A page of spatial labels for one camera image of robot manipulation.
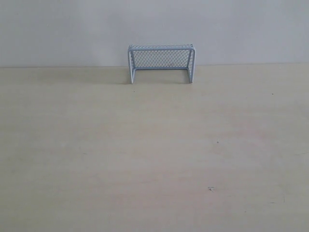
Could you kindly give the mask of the small white soccer goal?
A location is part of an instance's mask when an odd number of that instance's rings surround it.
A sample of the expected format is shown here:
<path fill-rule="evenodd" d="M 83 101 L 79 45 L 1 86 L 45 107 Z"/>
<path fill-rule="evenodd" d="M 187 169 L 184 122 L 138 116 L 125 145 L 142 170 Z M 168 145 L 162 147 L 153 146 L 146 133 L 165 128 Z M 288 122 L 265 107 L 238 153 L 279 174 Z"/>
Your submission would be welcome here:
<path fill-rule="evenodd" d="M 194 81 L 196 49 L 193 44 L 130 45 L 127 50 L 130 82 L 139 70 L 186 70 Z"/>

